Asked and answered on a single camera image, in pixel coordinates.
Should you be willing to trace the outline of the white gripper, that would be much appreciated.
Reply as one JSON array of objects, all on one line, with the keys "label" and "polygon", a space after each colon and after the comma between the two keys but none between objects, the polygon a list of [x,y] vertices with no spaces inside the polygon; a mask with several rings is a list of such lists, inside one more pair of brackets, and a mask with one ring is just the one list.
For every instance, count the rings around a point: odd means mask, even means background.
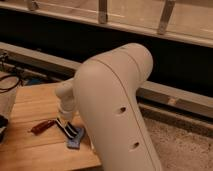
[{"label": "white gripper", "polygon": [[[59,113],[67,120],[72,120],[75,113],[77,112],[77,107],[75,103],[74,93],[73,93],[74,79],[68,79],[62,81],[55,89],[55,94],[59,99]],[[60,130],[67,136],[67,138],[75,138],[78,135],[78,130],[70,123],[67,123],[66,128],[62,126],[59,118],[56,118],[56,124]]]}]

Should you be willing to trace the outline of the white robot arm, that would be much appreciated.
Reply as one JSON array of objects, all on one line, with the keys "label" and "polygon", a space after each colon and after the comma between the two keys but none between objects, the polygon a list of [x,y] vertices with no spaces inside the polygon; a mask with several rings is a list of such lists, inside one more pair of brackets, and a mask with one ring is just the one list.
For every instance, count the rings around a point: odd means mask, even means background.
[{"label": "white robot arm", "polygon": [[136,100],[152,68],[149,50],[129,43],[86,60],[56,88],[60,125],[80,113],[104,171],[163,171]]}]

